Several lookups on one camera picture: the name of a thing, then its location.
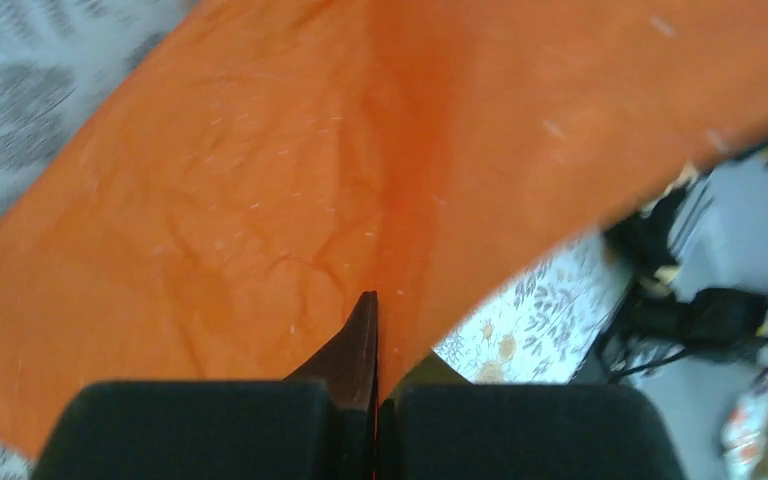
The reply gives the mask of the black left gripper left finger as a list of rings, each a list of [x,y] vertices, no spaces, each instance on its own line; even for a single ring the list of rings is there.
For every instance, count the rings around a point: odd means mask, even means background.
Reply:
[[[378,297],[272,381],[105,381],[68,404],[36,479],[371,479]]]

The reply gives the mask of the orange wrapping paper sheet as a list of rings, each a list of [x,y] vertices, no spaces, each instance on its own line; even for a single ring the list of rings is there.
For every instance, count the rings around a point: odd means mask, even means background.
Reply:
[[[271,379],[486,295],[768,139],[768,1],[202,1],[0,220],[0,440],[84,386]]]

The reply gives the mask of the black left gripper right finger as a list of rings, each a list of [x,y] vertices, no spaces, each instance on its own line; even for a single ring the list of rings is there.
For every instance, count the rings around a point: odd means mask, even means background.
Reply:
[[[682,479],[661,415],[607,383],[471,384],[434,353],[379,409],[382,479]]]

